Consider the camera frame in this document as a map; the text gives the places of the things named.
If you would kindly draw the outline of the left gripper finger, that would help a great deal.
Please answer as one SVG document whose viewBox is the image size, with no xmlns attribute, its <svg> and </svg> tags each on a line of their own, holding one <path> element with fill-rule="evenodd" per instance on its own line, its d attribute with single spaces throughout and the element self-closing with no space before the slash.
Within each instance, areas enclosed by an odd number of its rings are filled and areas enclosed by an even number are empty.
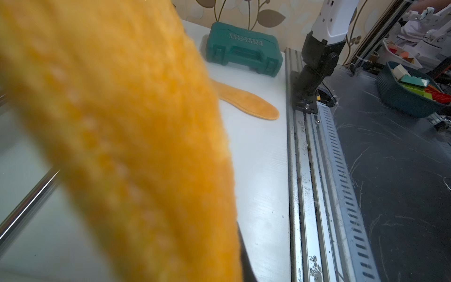
<svg viewBox="0 0 451 282">
<path fill-rule="evenodd" d="M 257 278 L 253 272 L 249 255 L 245 247 L 243 235 L 241 233 L 239 226 L 238 226 L 238 237 L 240 242 L 240 260 L 242 267 L 243 282 L 257 282 Z"/>
</svg>

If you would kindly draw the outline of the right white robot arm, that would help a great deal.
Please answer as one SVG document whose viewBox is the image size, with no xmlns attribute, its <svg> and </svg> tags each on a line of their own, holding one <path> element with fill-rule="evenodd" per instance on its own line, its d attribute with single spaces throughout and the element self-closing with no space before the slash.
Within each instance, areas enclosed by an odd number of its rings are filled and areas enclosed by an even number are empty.
<svg viewBox="0 0 451 282">
<path fill-rule="evenodd" d="M 358 3 L 355 0 L 324 1 L 301 51 L 304 66 L 293 84 L 294 108 L 307 114 L 318 113 L 318 87 L 337 66 Z"/>
</svg>

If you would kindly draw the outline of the yellow fuzzy insole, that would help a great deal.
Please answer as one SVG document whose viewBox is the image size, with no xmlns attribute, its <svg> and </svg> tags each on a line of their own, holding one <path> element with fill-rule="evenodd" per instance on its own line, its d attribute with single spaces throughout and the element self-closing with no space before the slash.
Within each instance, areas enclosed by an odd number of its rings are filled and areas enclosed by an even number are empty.
<svg viewBox="0 0 451 282">
<path fill-rule="evenodd" d="M 240 282 L 216 88 L 170 1 L 2 1 L 1 82 L 123 282 Z"/>
<path fill-rule="evenodd" d="M 251 92 L 237 89 L 215 80 L 211 80 L 211 83 L 222 101 L 231 104 L 245 114 L 268 121 L 275 121 L 280 117 L 276 107 Z"/>
</svg>

